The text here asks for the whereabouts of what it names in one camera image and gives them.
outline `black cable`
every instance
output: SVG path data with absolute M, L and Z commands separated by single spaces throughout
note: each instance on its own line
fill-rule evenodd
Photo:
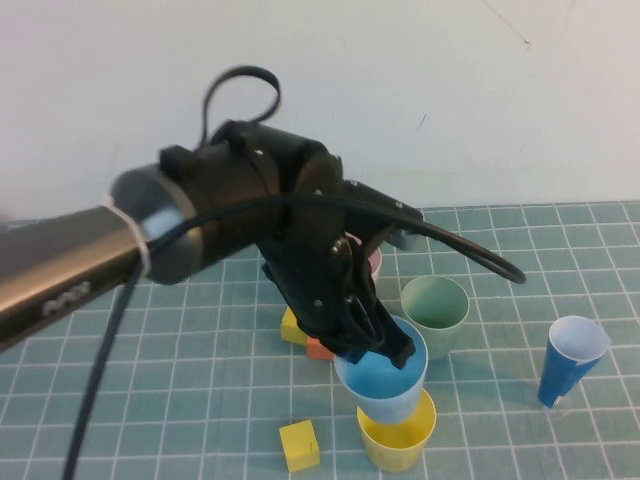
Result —
M 423 220 L 416 220 L 408 215 L 403 215 L 401 210 L 374 206 L 366 202 L 344 198 L 338 195 L 317 195 L 312 193 L 289 193 L 262 197 L 255 200 L 248 200 L 246 202 L 221 207 L 213 212 L 197 215 L 153 241 L 149 245 L 149 252 L 152 256 L 156 255 L 192 228 L 200 227 L 213 220 L 219 220 L 221 217 L 225 217 L 227 215 L 275 206 L 301 205 L 336 207 L 351 210 L 352 212 L 359 213 L 364 216 L 390 221 L 395 223 L 398 228 L 433 238 L 434 240 L 448 245 L 462 255 L 470 258 L 474 262 L 479 263 L 483 267 L 497 273 L 507 280 L 515 283 L 524 283 L 526 280 L 524 273 L 519 268 L 499 255 L 496 255 L 492 251 L 436 225 L 432 225 Z
M 281 99 L 280 82 L 273 73 L 271 73 L 269 70 L 265 70 L 264 68 L 254 67 L 251 65 L 242 65 L 227 70 L 218 78 L 216 78 L 216 80 L 208 88 L 207 93 L 204 96 L 204 101 L 202 102 L 202 133 L 200 135 L 200 143 L 198 145 L 198 148 L 203 148 L 207 145 L 207 139 L 209 136 L 209 104 L 211 103 L 211 97 L 213 97 L 213 94 L 220 85 L 222 85 L 227 80 L 231 80 L 232 78 L 236 77 L 259 78 L 260 80 L 263 80 L 271 85 L 276 91 L 276 98 L 274 98 L 271 106 L 262 114 L 251 120 L 248 120 L 249 123 L 263 122 L 271 117 L 274 113 L 276 113 L 276 110 L 278 110 Z
M 73 480 L 75 475 L 76 466 L 78 465 L 78 457 L 80 456 L 80 449 L 82 448 L 82 441 L 84 435 L 87 432 L 89 426 L 89 419 L 91 418 L 91 410 L 96 400 L 96 394 L 102 381 L 102 375 L 104 374 L 113 342 L 122 323 L 124 312 L 131 300 L 133 289 L 138 283 L 138 278 L 142 272 L 142 263 L 138 261 L 133 271 L 129 275 L 127 282 L 125 283 L 122 291 L 116 299 L 116 303 L 109 316 L 107 328 L 102 337 L 102 344 L 96 354 L 96 358 L 93 361 L 91 372 L 89 373 L 89 379 L 87 380 L 87 386 L 84 390 L 84 396 L 82 397 L 82 403 L 80 404 L 80 410 L 78 411 L 78 417 L 76 424 L 73 427 L 73 434 L 71 436 L 71 443 L 69 444 L 69 450 L 67 451 L 67 457 L 64 464 L 64 470 L 62 472 L 63 480 Z

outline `yellow cup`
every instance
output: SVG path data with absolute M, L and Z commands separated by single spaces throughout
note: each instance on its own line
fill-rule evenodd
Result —
M 420 458 L 436 426 L 436 406 L 423 388 L 416 411 L 404 422 L 376 423 L 358 407 L 358 424 L 369 459 L 382 470 L 402 472 Z

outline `white wall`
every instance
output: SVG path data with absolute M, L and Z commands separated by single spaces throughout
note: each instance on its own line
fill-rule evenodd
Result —
M 638 0 L 8 2 L 0 211 L 94 204 L 117 172 L 193 145 L 207 84 L 239 63 L 279 75 L 272 125 L 406 201 L 638 198 L 639 18 Z M 222 93 L 214 124 L 270 95 Z

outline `blue cup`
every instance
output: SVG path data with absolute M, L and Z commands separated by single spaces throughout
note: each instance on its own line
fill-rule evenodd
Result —
M 427 344 L 410 322 L 393 316 L 413 340 L 416 351 L 401 369 L 379 353 L 367 352 L 356 364 L 336 356 L 333 365 L 340 381 L 357 405 L 376 423 L 396 424 L 409 418 L 418 407 L 427 372 Z
M 611 346 L 611 338 L 593 320 L 562 317 L 549 328 L 538 399 L 548 408 L 564 397 Z

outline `light green cup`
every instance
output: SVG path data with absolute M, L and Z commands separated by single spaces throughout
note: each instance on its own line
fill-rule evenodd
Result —
M 458 282 L 438 275 L 414 278 L 402 290 L 402 308 L 427 343 L 429 360 L 445 357 L 460 336 L 469 297 Z

